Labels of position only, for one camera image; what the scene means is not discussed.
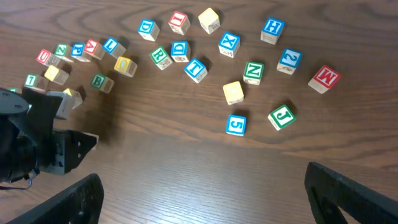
toy block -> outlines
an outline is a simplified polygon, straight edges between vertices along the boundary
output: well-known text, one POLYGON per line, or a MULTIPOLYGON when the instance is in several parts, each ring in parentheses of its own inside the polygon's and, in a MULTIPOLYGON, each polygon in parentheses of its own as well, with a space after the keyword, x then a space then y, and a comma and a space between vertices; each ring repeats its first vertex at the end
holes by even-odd
POLYGON ((224 36, 221 38, 218 44, 220 53, 231 58, 235 57, 240 46, 241 39, 238 36, 229 32, 225 32, 224 36))
POLYGON ((98 60, 102 60, 105 55, 102 44, 95 40, 88 40, 85 47, 85 52, 98 60))
POLYGON ((296 117, 286 105, 282 105, 280 108, 269 114, 268 119, 272 125, 274 125, 275 129, 279 131, 295 121, 296 117))
POLYGON ((21 88, 10 88, 9 90, 11 92, 14 92, 14 93, 22 94, 22 89, 21 88))
POLYGON ((284 29, 284 26, 285 22, 275 18, 268 18, 261 31, 261 40, 275 45, 284 29))
POLYGON ((75 105, 75 99, 68 93, 61 91, 49 91, 46 93, 47 96, 59 96, 62 98, 60 107, 58 108, 55 117, 57 119, 68 119, 70 112, 72 111, 73 105, 75 105))
POLYGON ((296 50, 285 49, 280 57, 276 70, 293 75, 300 64, 302 54, 296 50))
POLYGON ((124 48, 115 38, 110 37, 106 40, 104 46, 104 50, 112 55, 114 58, 118 59, 120 56, 126 52, 126 48, 124 48))
POLYGON ((91 81, 91 86, 97 88, 104 93, 109 93, 114 85, 114 81, 101 73, 96 73, 93 80, 91 81))
POLYGON ((63 85, 68 80, 69 74, 53 65, 50 65, 45 72, 44 77, 48 78, 51 82, 63 85))
POLYGON ((44 77, 40 77, 38 75, 28 74, 28 76, 26 77, 24 86, 27 88, 36 90, 36 91, 43 92, 47 88, 48 84, 49 84, 48 79, 46 79, 44 77))
POLYGON ((330 90, 334 84, 341 78, 341 75, 326 65, 310 80, 308 85, 317 92, 324 94, 330 90))
POLYGON ((150 41, 155 41, 159 35, 160 29, 156 25, 155 21, 150 21, 148 19, 143 19, 138 28, 138 33, 142 38, 150 41))
POLYGON ((122 75, 133 77, 137 70, 137 64, 129 58, 119 57, 114 69, 122 75))
POLYGON ((63 92, 73 97, 73 99, 75 99, 75 104, 73 105, 72 109, 75 109, 76 107, 78 107, 83 103, 83 98, 81 97, 78 91, 67 88, 63 92))
POLYGON ((172 44, 172 58, 175 62, 189 62, 191 47, 187 41, 174 41, 172 44))
POLYGON ((264 64, 247 62, 243 73, 243 81, 247 84, 260 85, 264 64))
POLYGON ((217 13, 211 8, 206 9, 198 17, 201 27, 208 34, 211 34, 220 27, 220 19, 218 18, 217 13))
POLYGON ((235 136, 244 136, 246 129, 246 118, 244 116, 229 115, 225 132, 235 136))
POLYGON ((184 71, 196 83, 200 83, 207 75, 205 65, 196 58, 193 58, 187 66, 185 66, 184 71))
POLYGON ((187 15, 182 12, 175 11, 169 20, 169 25, 173 32, 185 35, 188 28, 191 26, 191 23, 187 15))
POLYGON ((67 44, 58 44, 57 49, 55 49, 55 56, 64 61, 73 62, 75 59, 72 56, 70 56, 71 52, 72 52, 71 46, 67 44))
POLYGON ((228 105, 240 103, 243 101, 244 95, 241 83, 239 81, 224 85, 223 89, 228 105))
POLYGON ((42 49, 42 51, 40 51, 39 55, 37 56, 36 61, 42 63, 45 66, 57 66, 60 63, 61 59, 54 54, 51 54, 48 50, 42 49))
POLYGON ((170 58, 162 46, 150 53, 150 57, 161 70, 164 70, 173 63, 172 58, 170 58))
POLYGON ((74 44, 70 56, 74 57, 75 59, 81 62, 90 62, 93 57, 88 53, 86 53, 84 49, 85 49, 84 43, 74 44))

blue number 5 block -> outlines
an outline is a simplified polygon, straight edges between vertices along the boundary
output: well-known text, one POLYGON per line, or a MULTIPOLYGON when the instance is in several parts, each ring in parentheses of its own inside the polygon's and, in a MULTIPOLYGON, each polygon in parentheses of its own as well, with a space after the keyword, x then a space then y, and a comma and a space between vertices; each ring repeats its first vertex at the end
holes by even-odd
POLYGON ((226 129, 225 129, 227 134, 244 136, 245 128, 246 128, 246 118, 244 116, 238 116, 232 114, 228 116, 228 122, 226 123, 226 129))

wooden table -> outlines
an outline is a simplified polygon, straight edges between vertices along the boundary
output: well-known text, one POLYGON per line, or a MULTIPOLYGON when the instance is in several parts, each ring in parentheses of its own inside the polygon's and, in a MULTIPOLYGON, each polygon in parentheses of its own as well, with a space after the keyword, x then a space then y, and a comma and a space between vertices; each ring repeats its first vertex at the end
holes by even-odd
POLYGON ((109 36, 138 64, 134 78, 117 74, 115 58, 63 63, 60 86, 85 89, 83 105, 57 128, 100 135, 100 144, 66 176, 40 174, 28 192, 0 192, 0 222, 13 219, 89 173, 101 177, 101 223, 314 223, 303 178, 308 161, 398 199, 398 3, 392 1, 219 0, 51 1, 0 3, 0 86, 20 87, 47 67, 35 58, 64 42, 102 43, 109 36), (221 28, 208 35, 197 16, 212 7, 221 28), (186 36, 171 31, 174 11, 188 14, 186 36), (268 17, 286 22, 277 45, 260 40, 268 17), (141 19, 161 29, 156 42, 137 33, 141 19), (225 31, 241 37, 234 59, 219 53, 225 31), (188 40, 209 74, 194 83, 174 63, 160 71, 149 53, 188 40), (303 52, 294 75, 276 71, 286 47, 303 52), (260 86, 243 85, 245 99, 228 106, 224 84, 242 80, 247 61, 263 62, 260 86), (307 83, 322 65, 342 74, 321 95, 307 83), (90 87, 101 72, 110 94, 90 87), (287 103, 297 120, 276 131, 267 115, 287 103), (229 114, 248 118, 243 138, 225 134, 229 114))

letter block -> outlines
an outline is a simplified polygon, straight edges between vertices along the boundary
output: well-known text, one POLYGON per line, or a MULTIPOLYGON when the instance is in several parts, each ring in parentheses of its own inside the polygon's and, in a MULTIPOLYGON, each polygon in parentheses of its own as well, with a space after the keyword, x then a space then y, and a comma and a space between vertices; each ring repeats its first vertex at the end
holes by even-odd
POLYGON ((36 61, 45 66, 57 66, 60 63, 61 59, 54 54, 51 54, 48 50, 42 49, 42 51, 40 51, 39 55, 37 56, 36 61))
POLYGON ((246 129, 246 118, 244 116, 229 115, 225 132, 235 136, 244 136, 246 129))
POLYGON ((235 57, 236 53, 241 46, 241 39, 229 32, 225 32, 224 36, 221 38, 218 48, 220 53, 231 58, 235 57))
POLYGON ((126 52, 126 48, 124 48, 115 38, 110 37, 106 40, 103 45, 104 50, 112 55, 114 58, 118 59, 120 56, 126 52))
POLYGON ((260 85, 264 64, 247 62, 243 73, 243 81, 247 84, 260 85))
POLYGON ((223 89, 228 105, 240 103, 243 101, 244 95, 241 83, 239 81, 224 85, 223 89))
POLYGON ((172 58, 175 62, 189 62, 191 47, 187 41, 174 41, 172 44, 172 58))
POLYGON ((150 53, 150 57, 161 70, 164 70, 173 63, 172 58, 170 58, 162 46, 150 53))
POLYGON ((51 82, 63 85, 68 80, 69 74, 53 65, 50 65, 45 72, 44 77, 48 78, 51 82))
POLYGON ((302 54, 296 50, 285 49, 280 57, 276 70, 293 75, 300 64, 302 54))
POLYGON ((217 13, 214 10, 212 10, 212 8, 206 9, 198 17, 201 27, 208 34, 211 34, 220 27, 220 19, 217 13))
POLYGON ((308 85, 317 92, 324 94, 330 90, 334 84, 341 78, 341 75, 326 65, 310 80, 308 85))
POLYGON ((31 88, 39 92, 45 92, 49 80, 34 74, 28 74, 25 80, 25 87, 31 88))
POLYGON ((105 51, 102 44, 100 44, 95 40, 87 41, 85 52, 91 55, 92 57, 97 58, 98 60, 102 60, 102 58, 105 55, 105 51))
POLYGON ((104 93, 109 93, 114 85, 114 81, 101 73, 96 73, 93 80, 91 81, 91 86, 97 88, 104 93))
POLYGON ((272 125, 274 125, 275 129, 279 131, 295 121, 296 117, 286 105, 282 105, 280 108, 269 114, 268 119, 272 125))
POLYGON ((78 91, 67 88, 63 92, 73 97, 73 99, 75 99, 75 104, 72 107, 73 110, 83 103, 83 98, 81 97, 78 91))
POLYGON ((88 53, 86 53, 84 49, 85 49, 84 43, 76 43, 73 45, 70 56, 74 57, 75 59, 81 62, 90 62, 93 57, 88 53))
POLYGON ((137 70, 137 64, 129 58, 119 57, 114 69, 122 75, 133 77, 137 70))
POLYGON ((138 33, 142 36, 142 38, 150 41, 156 41, 159 32, 160 29, 156 25, 155 21, 150 21, 148 19, 143 19, 138 28, 138 33))
POLYGON ((175 11, 169 20, 169 25, 173 32, 185 35, 188 28, 191 26, 191 23, 187 15, 182 12, 175 11))
POLYGON ((57 49, 55 49, 55 56, 66 62, 73 62, 75 58, 70 56, 71 52, 72 52, 72 47, 69 46, 68 44, 58 44, 57 49))
POLYGON ((207 75, 207 69, 198 59, 193 58, 184 68, 185 73, 196 83, 200 83, 207 75))
POLYGON ((285 26, 283 21, 277 20, 275 18, 268 18, 266 24, 261 31, 261 40, 269 44, 276 44, 280 34, 285 26))

wood grain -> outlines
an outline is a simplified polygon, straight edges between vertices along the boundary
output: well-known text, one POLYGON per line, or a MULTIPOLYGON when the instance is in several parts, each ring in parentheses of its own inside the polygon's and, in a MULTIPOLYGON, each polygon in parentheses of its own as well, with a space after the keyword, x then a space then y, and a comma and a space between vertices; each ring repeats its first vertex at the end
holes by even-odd
POLYGON ((29 192, 1 192, 1 221, 90 172, 104 182, 103 223, 313 223, 303 187, 309 160, 398 198, 396 174, 386 171, 398 170, 397 8, 395 1, 376 0, 2 0, 1 87, 20 87, 28 73, 43 74, 37 54, 60 42, 103 43, 113 36, 138 69, 134 78, 118 75, 110 55, 61 64, 71 76, 65 86, 49 89, 82 86, 86 98, 56 127, 99 134, 101 142, 71 174, 41 174, 29 192), (208 7, 221 20, 211 35, 197 19, 208 7), (184 37, 167 24, 176 10, 192 23, 184 37), (260 40, 270 16, 287 24, 275 46, 260 40), (160 27, 156 42, 137 33, 144 18, 160 27), (225 31, 241 37, 234 59, 218 52, 225 31), (160 71, 149 57, 182 39, 209 71, 200 84, 184 73, 184 64, 160 71), (292 76, 276 71, 286 47, 303 53, 292 76), (266 65, 261 85, 242 82, 244 101, 228 106, 222 86, 242 80, 249 60, 266 65), (307 86, 322 65, 342 74, 324 95, 307 86), (96 72, 115 81, 110 94, 90 87, 96 72), (277 132, 267 115, 282 103, 297 120, 277 132), (243 138, 224 133, 232 113, 248 117, 243 138))

